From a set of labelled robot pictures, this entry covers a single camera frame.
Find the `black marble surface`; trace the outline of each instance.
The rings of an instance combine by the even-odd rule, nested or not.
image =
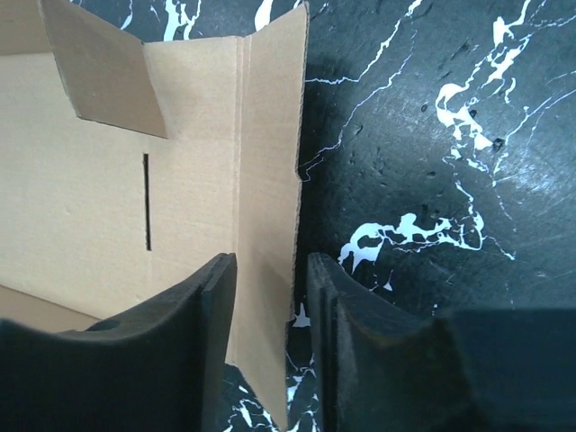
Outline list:
[[[246,35],[294,7],[75,3],[144,41]],[[310,252],[420,316],[576,302],[576,0],[311,0],[310,18],[294,431],[317,429]],[[224,395],[221,430],[275,430],[234,368]]]

